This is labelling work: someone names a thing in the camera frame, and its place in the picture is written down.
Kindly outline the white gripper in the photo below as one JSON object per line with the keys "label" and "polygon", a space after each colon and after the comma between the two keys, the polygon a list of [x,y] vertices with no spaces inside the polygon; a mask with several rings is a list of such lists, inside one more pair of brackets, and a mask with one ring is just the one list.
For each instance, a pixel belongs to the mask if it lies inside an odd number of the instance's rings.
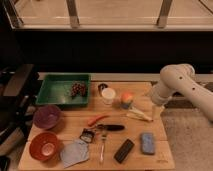
{"label": "white gripper", "polygon": [[159,109],[159,118],[161,117],[165,107],[163,105],[167,104],[172,98],[172,91],[162,83],[157,83],[154,85],[149,93],[151,101],[155,104],[152,105],[152,119],[155,119],[156,106],[162,106]]}

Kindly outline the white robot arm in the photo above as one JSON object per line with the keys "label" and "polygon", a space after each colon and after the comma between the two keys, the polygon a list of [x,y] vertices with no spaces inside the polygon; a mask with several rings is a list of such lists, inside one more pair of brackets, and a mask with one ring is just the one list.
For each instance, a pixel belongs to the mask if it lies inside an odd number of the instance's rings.
{"label": "white robot arm", "polygon": [[190,64],[164,66],[160,80],[150,91],[151,101],[162,106],[179,92],[213,122],[213,92],[196,83],[194,77],[195,70]]}

